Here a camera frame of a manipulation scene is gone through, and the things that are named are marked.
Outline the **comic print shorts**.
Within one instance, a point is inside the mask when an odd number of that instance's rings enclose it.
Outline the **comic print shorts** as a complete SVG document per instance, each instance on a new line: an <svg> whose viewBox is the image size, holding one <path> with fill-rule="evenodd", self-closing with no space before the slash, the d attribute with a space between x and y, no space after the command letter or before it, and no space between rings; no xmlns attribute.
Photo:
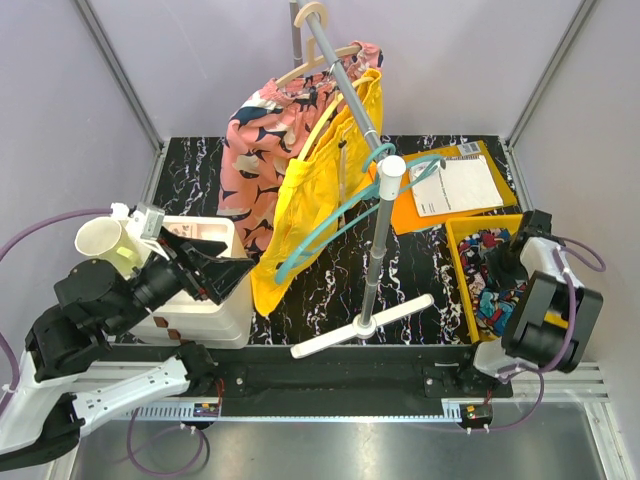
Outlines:
<svg viewBox="0 0 640 480"><path fill-rule="evenodd" d="M505 228L482 229L466 236L457 246L477 327L496 337L503 335L526 289L525 280L517 280L511 288L499 286L484 261L485 253L509 239Z"/></svg>

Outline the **teal plastic hanger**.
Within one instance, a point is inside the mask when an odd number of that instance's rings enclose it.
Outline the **teal plastic hanger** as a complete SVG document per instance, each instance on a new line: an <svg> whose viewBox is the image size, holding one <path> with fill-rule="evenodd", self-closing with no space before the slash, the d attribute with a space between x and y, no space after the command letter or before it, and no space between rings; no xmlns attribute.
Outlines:
<svg viewBox="0 0 640 480"><path fill-rule="evenodd" d="M389 174L383 172L382 167L384 166L384 161L387 159L391 160L392 166L399 165L400 167L411 168L419 166L422 163L425 163L426 166L421 170L415 180L410 181L406 186L401 187L400 184L404 176L403 173L400 173L398 177L392 178ZM409 164L406 164L401 157L396 155L396 146L392 143L382 143L380 146L376 147L363 162L362 171L367 173L370 165L374 161L377 161L377 172L374 182L355 194L350 200L327 216L283 262L277 265L275 274L275 282L277 285L284 283L284 280L292 269L302 266L311 257L319 255L329 243L334 241L340 235L346 233L350 228L370 214L379 210L384 202L387 202L391 207L393 207L396 199L402 193L425 180L437 170L445 169L447 163L445 157L440 154L423 154L419 156L417 160L410 161ZM323 240L311 249L312 244L317 240L317 238L337 222L341 216L356 206L360 201L369 198L378 198L379 202L375 206L370 207L364 213L356 216L353 220L346 223L343 227L332 233L327 239Z"/></svg>

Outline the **yellow shorts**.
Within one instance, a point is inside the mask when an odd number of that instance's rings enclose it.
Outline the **yellow shorts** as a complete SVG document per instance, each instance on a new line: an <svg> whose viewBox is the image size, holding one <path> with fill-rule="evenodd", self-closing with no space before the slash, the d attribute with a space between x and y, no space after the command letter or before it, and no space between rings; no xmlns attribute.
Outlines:
<svg viewBox="0 0 640 480"><path fill-rule="evenodd" d="M266 251L251 271L251 288L256 311L268 316L281 302L296 275L308 268L319 255L311 257L290 271L284 283L277 285L277 265L331 213L371 183L362 171L370 154L366 143L356 150L353 143L345 148L344 156L324 157L319 162L289 161L275 206L274 230ZM338 229L338 221L312 244L311 249Z"/></svg>

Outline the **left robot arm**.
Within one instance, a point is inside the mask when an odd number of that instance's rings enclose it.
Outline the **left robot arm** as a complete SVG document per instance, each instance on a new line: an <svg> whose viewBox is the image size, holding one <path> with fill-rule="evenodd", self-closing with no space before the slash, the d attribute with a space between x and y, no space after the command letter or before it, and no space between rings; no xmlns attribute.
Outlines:
<svg viewBox="0 0 640 480"><path fill-rule="evenodd" d="M136 407L174 395L203 396L216 367L193 341L160 365L108 387L79 392L73 385L107 356L121 335L185 291L221 304L248 275L249 258L224 256L225 243L180 237L162 228L159 249L124 278L109 261L86 260L57 282L57 304L44 311L15 363L19 375L1 400L1 468L46 464L81 438Z"/></svg>

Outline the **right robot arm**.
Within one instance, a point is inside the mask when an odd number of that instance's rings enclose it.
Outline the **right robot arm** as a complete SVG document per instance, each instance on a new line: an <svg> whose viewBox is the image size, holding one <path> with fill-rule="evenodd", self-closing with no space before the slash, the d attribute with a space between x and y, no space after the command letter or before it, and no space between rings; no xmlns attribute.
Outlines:
<svg viewBox="0 0 640 480"><path fill-rule="evenodd" d="M567 257L600 273L606 266L599 256L589 262L570 243L552 233L551 214L532 210L515 233L481 254L489 284L520 296L497 338L479 343L472 362L454 371L460 393L480 394L490 377L508 382L523 370L570 373L578 366L604 299L577 278Z"/></svg>

